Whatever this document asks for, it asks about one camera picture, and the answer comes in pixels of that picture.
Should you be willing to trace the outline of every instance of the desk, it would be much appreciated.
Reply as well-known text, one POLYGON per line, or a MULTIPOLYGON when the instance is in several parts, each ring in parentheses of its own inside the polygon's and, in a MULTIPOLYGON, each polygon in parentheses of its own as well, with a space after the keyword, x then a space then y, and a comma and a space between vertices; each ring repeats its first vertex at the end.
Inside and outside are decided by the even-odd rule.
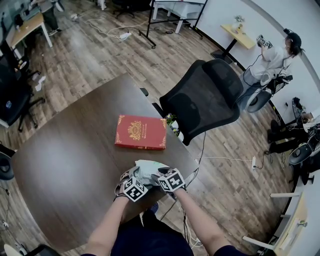
MULTIPOLYGON (((167 129, 165 150, 115 146, 120 114, 161 118, 124 74, 54 116, 12 158, 25 203, 57 250, 87 242, 112 204, 120 176, 135 161, 153 160, 176 167, 184 178, 198 167, 171 129, 167 129)), ((133 218, 163 196, 158 189, 150 190, 128 205, 125 218, 133 218)))
POLYGON ((25 21, 23 25, 20 27, 20 31, 14 30, 14 35, 12 37, 11 42, 8 42, 9 46, 14 50, 14 53, 16 56, 21 59, 22 56, 19 53, 19 51, 16 49, 16 45, 20 43, 27 35, 29 35, 32 31, 35 29, 42 27, 44 36, 49 44, 50 47, 52 47, 52 43, 50 40, 50 37, 48 35, 45 23, 44 23, 44 17, 41 12, 33 16, 31 19, 25 21))
POLYGON ((294 228, 295 225, 295 219, 299 219, 301 221, 307 220, 307 208, 305 203, 304 194, 302 193, 272 193, 270 195, 271 198, 289 198, 289 197, 299 197, 298 203, 296 205, 296 208, 292 215, 281 215, 282 218, 289 218, 288 223, 286 224, 284 230, 282 231, 279 239, 276 241, 275 245, 267 244, 264 242, 260 242, 257 240, 254 240, 252 238, 249 238, 247 236, 244 236, 242 239, 244 239, 247 242, 250 242, 252 244, 267 248, 269 250, 273 250, 275 255, 277 256, 287 256, 289 255, 290 249, 293 246, 294 242, 297 240, 301 230, 303 229, 302 226, 299 226, 297 228, 297 232, 295 234, 294 239, 291 243, 289 243, 285 248, 282 248, 284 246, 284 241, 286 237, 288 236, 288 233, 290 229, 294 228))
POLYGON ((222 52, 221 50, 216 50, 214 52, 211 52, 211 55, 215 57, 216 59, 221 59, 226 61, 228 64, 232 63, 232 60, 226 57, 232 47, 236 44, 236 42, 239 42, 242 46, 244 46, 246 49, 251 49, 256 45, 254 41, 251 40, 250 37, 248 37, 246 34, 243 34, 242 32, 234 33, 231 30, 231 24, 225 24, 221 25, 221 27, 227 31, 234 39, 229 44, 229 46, 222 52))

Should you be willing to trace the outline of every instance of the dark pants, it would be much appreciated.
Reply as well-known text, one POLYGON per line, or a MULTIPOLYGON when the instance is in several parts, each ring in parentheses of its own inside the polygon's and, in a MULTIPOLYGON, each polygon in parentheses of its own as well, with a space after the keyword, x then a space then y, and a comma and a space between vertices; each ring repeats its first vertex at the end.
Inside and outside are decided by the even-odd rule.
POLYGON ((271 144, 270 153, 282 153, 289 150, 294 150, 298 147, 298 145, 302 142, 308 141, 308 133, 305 132, 303 128, 301 129, 292 129, 289 130, 286 128, 284 131, 273 132, 269 139, 272 142, 277 142, 283 139, 291 139, 287 142, 279 143, 279 144, 271 144))
POLYGON ((42 13, 44 22, 52 29, 52 30, 57 30, 58 23, 57 23, 57 18, 54 13, 55 7, 52 6, 49 10, 45 11, 42 13))
POLYGON ((146 210, 142 216, 143 225, 140 219, 140 216, 136 216, 133 219, 129 220, 128 222, 122 224, 119 227, 119 231, 125 230, 131 227, 144 227, 145 229, 149 229, 156 232, 163 232, 163 233, 171 233, 177 234, 181 236, 181 233, 175 231, 167 224, 163 223, 162 221, 158 220, 156 215, 151 210, 146 210))

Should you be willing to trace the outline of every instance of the book cover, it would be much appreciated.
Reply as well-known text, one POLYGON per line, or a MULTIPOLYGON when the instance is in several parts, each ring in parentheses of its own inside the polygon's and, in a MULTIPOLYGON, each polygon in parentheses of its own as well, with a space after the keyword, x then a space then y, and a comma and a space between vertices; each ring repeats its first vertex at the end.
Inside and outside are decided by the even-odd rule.
POLYGON ((167 120, 136 115, 119 115, 115 144, 144 150, 166 148, 167 120))

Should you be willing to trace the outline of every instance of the chair base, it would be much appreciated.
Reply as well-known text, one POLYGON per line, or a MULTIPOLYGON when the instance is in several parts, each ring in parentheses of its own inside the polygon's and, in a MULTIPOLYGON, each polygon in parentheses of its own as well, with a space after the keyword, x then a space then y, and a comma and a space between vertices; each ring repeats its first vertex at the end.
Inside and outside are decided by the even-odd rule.
POLYGON ((32 101, 32 102, 30 102, 30 103, 28 104, 26 110, 25 110, 25 111, 23 112, 23 114, 20 116, 19 126, 18 126, 18 132, 19 132, 19 133, 22 133, 22 131, 23 131, 22 124, 23 124, 23 121, 24 121, 24 119, 25 119, 26 116, 28 116, 28 117, 30 118, 31 122, 33 123, 33 127, 34 127, 35 129, 38 128, 38 124, 35 122, 35 119, 33 118, 33 116, 32 116, 31 113, 30 113, 30 108, 31 108, 33 105, 37 104, 38 102, 45 103, 45 102, 46 102, 46 99, 43 98, 43 97, 40 97, 40 98, 38 98, 38 99, 36 99, 36 100, 34 100, 34 101, 32 101))
POLYGON ((119 13, 117 16, 115 16, 116 19, 118 19, 118 17, 121 15, 121 14, 130 14, 132 19, 135 18, 135 15, 133 14, 133 10, 130 9, 130 8, 121 8, 121 9, 117 9, 117 10, 114 10, 113 11, 113 14, 116 14, 119 13))

